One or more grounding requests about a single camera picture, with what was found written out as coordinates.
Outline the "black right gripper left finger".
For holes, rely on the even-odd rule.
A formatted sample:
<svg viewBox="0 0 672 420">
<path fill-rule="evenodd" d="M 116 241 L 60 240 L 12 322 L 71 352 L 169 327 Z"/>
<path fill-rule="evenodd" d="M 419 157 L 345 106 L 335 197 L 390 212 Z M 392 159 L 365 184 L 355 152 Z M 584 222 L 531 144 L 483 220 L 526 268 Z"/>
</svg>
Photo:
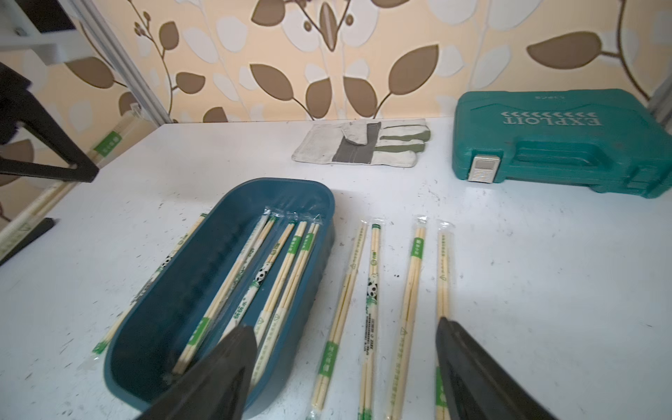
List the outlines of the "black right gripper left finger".
<svg viewBox="0 0 672 420">
<path fill-rule="evenodd" d="M 253 328 L 238 325 L 140 419 L 241 419 L 257 358 Z"/>
</svg>

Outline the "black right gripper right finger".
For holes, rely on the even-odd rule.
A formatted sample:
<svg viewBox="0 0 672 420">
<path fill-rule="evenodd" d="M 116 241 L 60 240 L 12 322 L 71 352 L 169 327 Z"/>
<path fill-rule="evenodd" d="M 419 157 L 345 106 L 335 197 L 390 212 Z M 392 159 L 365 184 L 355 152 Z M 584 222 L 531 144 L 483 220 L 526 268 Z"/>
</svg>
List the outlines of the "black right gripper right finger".
<svg viewBox="0 0 672 420">
<path fill-rule="evenodd" d="M 556 419 L 457 321 L 439 320 L 436 348 L 452 419 Z"/>
</svg>

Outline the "green plastic tool case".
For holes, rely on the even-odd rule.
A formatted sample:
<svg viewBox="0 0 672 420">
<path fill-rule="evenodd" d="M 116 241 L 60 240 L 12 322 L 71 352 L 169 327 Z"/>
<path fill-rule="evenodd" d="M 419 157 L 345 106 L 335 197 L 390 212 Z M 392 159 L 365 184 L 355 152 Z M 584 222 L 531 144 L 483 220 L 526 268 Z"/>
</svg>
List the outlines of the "green plastic tool case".
<svg viewBox="0 0 672 420">
<path fill-rule="evenodd" d="M 655 199 L 671 188 L 671 136 L 622 89 L 472 91 L 455 110 L 460 180 L 528 181 Z"/>
</svg>

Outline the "aluminium frame post left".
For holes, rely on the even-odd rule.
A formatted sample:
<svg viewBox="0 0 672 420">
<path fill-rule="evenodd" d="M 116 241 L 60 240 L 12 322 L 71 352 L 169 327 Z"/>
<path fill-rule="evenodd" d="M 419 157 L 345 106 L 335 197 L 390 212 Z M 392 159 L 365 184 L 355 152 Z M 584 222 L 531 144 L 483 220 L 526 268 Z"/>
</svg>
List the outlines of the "aluminium frame post left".
<svg viewBox="0 0 672 420">
<path fill-rule="evenodd" d="M 101 48 L 105 57 L 110 60 L 112 67 L 122 77 L 150 120 L 157 125 L 171 124 L 173 121 L 168 112 L 146 83 L 135 62 L 127 54 L 94 2 L 73 0 L 66 1 L 66 4 L 73 8 L 87 33 Z"/>
</svg>

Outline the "grey white work glove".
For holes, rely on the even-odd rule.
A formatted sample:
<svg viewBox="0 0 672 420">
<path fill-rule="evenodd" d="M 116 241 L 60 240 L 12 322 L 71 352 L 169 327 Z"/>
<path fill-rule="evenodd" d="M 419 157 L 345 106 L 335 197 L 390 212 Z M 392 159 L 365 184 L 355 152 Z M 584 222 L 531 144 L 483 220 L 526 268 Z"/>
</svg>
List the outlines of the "grey white work glove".
<svg viewBox="0 0 672 420">
<path fill-rule="evenodd" d="M 316 124 L 293 152 L 292 160 L 315 165 L 411 168 L 431 138 L 424 119 Z"/>
</svg>

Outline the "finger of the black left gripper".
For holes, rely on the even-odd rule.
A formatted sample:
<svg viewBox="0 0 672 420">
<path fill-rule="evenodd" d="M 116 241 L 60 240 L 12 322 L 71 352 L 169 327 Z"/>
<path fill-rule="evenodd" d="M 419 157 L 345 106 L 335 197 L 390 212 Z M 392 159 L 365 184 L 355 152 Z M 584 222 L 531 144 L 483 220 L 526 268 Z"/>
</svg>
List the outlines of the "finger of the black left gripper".
<svg viewBox="0 0 672 420">
<path fill-rule="evenodd" d="M 1 157 L 1 174 L 46 180 L 91 183 L 98 166 L 75 144 L 29 91 L 31 82 L 8 66 L 1 66 L 1 145 L 19 128 L 33 134 L 68 166 L 47 166 Z"/>
</svg>

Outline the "teal plastic storage box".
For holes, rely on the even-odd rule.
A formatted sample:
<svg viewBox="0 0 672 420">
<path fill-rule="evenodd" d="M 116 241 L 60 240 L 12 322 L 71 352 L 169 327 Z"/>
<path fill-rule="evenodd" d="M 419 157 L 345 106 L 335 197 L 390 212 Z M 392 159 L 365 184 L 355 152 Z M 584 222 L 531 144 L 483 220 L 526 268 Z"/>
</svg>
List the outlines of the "teal plastic storage box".
<svg viewBox="0 0 672 420">
<path fill-rule="evenodd" d="M 291 222 L 317 224 L 306 268 L 264 372 L 250 390 L 243 417 L 263 413 L 289 380 L 334 245 L 334 213 L 332 191 L 311 180 L 257 178 L 228 192 L 122 322 L 105 360 L 108 389 L 126 404 L 146 410 L 168 390 L 171 372 L 194 334 L 201 336 L 196 359 L 215 347 L 285 228 Z M 204 323 L 208 306 L 263 215 L 276 219 L 271 232 L 248 266 L 241 269 L 222 309 Z"/>
</svg>

